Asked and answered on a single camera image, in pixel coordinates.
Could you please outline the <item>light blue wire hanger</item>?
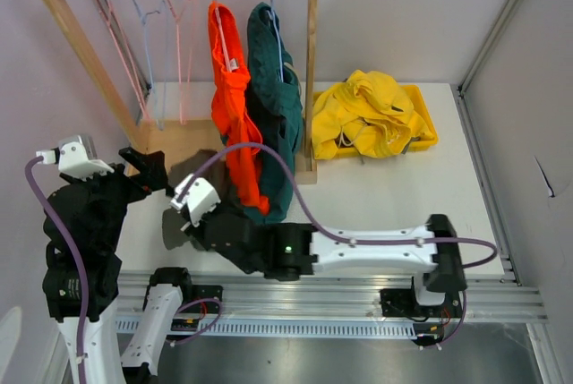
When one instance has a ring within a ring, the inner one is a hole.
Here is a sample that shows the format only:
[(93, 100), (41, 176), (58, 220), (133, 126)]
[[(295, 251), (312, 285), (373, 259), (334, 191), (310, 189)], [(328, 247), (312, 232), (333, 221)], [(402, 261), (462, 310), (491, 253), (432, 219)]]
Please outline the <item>light blue wire hanger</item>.
[(149, 75), (147, 103), (152, 104), (152, 113), (148, 116), (156, 127), (163, 132), (166, 128), (165, 110), (167, 106), (167, 81), (163, 80), (162, 97), (158, 95), (158, 87), (154, 74), (153, 59), (150, 49), (150, 19), (153, 17), (163, 18), (166, 26), (167, 19), (167, 1), (160, 0), (158, 7), (151, 10), (144, 10), (137, 0), (131, 0), (142, 29), (145, 63)]

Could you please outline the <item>olive green shorts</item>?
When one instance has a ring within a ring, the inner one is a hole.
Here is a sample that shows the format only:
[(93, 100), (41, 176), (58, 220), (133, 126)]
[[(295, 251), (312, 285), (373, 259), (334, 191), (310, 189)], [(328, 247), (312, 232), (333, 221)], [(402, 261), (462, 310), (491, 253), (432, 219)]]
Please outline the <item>olive green shorts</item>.
[[(189, 174), (193, 173), (205, 162), (207, 162), (217, 152), (214, 149), (199, 149), (188, 159), (181, 161), (171, 167), (168, 172), (168, 184), (175, 189)], [(221, 203), (215, 208), (209, 216), (217, 214), (219, 211), (228, 212), (239, 217), (243, 217), (243, 207), (236, 195), (236, 188), (231, 182), (226, 163), (219, 160), (210, 166), (202, 175), (217, 191)], [(181, 230), (185, 225), (185, 218), (176, 212), (175, 209), (169, 208), (162, 215), (162, 236), (164, 245), (168, 250), (190, 242), (198, 251), (204, 251), (201, 245), (203, 240), (202, 227), (190, 226), (187, 232)]]

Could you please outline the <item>yellow shorts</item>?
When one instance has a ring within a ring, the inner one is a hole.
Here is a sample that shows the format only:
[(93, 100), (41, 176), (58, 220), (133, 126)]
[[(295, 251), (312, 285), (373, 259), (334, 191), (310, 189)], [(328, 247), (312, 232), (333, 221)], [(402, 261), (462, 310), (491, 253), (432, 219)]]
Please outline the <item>yellow shorts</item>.
[(421, 92), (386, 73), (356, 70), (314, 95), (311, 141), (317, 160), (390, 158), (414, 137), (421, 140), (410, 149), (438, 141)]

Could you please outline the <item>grey shorts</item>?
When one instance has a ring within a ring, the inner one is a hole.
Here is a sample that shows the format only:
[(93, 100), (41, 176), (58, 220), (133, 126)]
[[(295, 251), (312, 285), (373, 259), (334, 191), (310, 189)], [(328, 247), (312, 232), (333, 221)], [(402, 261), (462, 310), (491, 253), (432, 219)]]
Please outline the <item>grey shorts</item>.
[[(412, 139), (408, 142), (408, 144), (402, 149), (402, 151), (401, 151), (400, 154), (401, 154), (401, 155), (405, 155), (405, 154), (408, 152), (410, 146), (413, 145), (413, 144), (415, 144), (416, 142), (418, 142), (418, 141), (420, 141), (420, 140), (421, 140), (420, 137), (414, 137), (414, 138), (412, 138)], [(359, 157), (359, 161), (361, 162), (361, 165), (364, 165), (364, 164), (365, 164), (365, 158), (364, 158), (364, 156), (363, 156), (363, 155), (359, 155), (358, 157)]]

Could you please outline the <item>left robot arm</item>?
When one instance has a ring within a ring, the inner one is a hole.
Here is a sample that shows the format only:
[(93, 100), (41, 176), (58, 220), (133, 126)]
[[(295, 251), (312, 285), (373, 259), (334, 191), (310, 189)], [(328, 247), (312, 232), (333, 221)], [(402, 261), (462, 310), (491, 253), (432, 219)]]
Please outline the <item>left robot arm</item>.
[(130, 345), (118, 346), (115, 318), (122, 262), (116, 254), (127, 208), (156, 191), (171, 192), (161, 151), (120, 149), (125, 164), (107, 164), (78, 141), (37, 156), (56, 165), (65, 186), (39, 195), (49, 239), (42, 290), (68, 350), (76, 383), (156, 383), (158, 362), (177, 312), (193, 304), (185, 268), (159, 268), (147, 286), (143, 316)]

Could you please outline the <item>pink wire hanger orange shorts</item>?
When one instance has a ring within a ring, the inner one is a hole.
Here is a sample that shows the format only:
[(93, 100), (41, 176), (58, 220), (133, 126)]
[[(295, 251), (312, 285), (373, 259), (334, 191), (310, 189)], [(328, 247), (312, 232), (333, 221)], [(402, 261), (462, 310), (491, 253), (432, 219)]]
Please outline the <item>pink wire hanger orange shorts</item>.
[(223, 52), (223, 56), (225, 58), (225, 65), (227, 68), (228, 72), (233, 72), (235, 70), (234, 66), (231, 64), (231, 59), (229, 57), (229, 53), (228, 53), (228, 49), (227, 49), (227, 40), (225, 37), (225, 33), (224, 33), (224, 29), (223, 29), (223, 22), (220, 16), (220, 3), (218, 0), (214, 0), (215, 2), (215, 14), (216, 14), (216, 20), (217, 20), (217, 25), (218, 25), (218, 32), (219, 32), (219, 36), (220, 36), (220, 42), (221, 42), (221, 47), (222, 47), (222, 52)]

